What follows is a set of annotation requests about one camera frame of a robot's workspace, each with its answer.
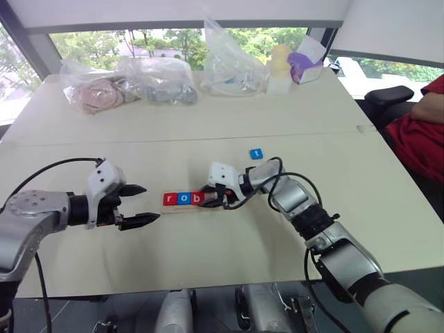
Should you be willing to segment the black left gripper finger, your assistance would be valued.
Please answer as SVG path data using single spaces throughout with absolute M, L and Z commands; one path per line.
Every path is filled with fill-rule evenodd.
M 120 222 L 117 223 L 119 231 L 132 230 L 142 228 L 160 218 L 160 214 L 157 213 L 140 213 L 131 217 L 123 217 Z
M 147 189 L 140 185 L 124 185 L 119 190 L 120 197 L 131 197 L 147 192 Z

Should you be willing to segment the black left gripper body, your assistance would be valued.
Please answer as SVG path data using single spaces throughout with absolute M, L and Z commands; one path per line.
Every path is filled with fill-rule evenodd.
M 114 225 L 121 229 L 123 223 L 123 215 L 120 213 L 118 206 L 121 204 L 121 190 L 106 194 L 99 201 L 97 211 L 97 226 Z

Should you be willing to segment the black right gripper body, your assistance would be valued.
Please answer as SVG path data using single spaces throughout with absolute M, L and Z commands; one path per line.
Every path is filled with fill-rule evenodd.
M 222 207 L 223 209 L 228 209 L 238 201 L 239 198 L 233 190 L 226 188 L 218 188 L 216 190 L 216 200 L 215 203 L 213 204 L 213 207 L 215 208 Z

